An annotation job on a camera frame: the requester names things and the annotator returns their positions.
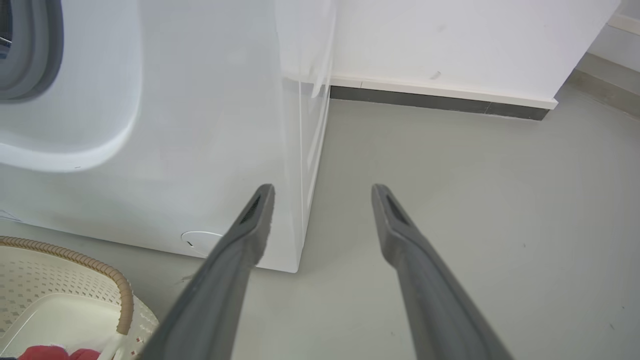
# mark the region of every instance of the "basket rim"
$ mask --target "basket rim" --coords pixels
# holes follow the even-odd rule
[[[79,252],[36,240],[0,236],[0,246],[15,247],[56,256],[82,265],[110,278],[115,282],[120,291],[120,319],[118,320],[116,332],[122,335],[129,333],[133,320],[133,292],[127,278],[116,268]]]

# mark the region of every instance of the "white plastic basket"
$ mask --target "white plastic basket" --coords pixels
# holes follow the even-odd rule
[[[158,321],[112,266],[34,240],[0,236],[0,357],[33,345],[135,359]]]

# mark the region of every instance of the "white wall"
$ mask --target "white wall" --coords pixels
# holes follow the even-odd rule
[[[640,29],[640,0],[625,1],[616,15],[626,17],[625,22],[617,24],[629,30]],[[607,25],[591,44],[589,53],[640,72],[640,36],[637,34]]]
[[[336,78],[552,99],[620,0],[342,0]]]

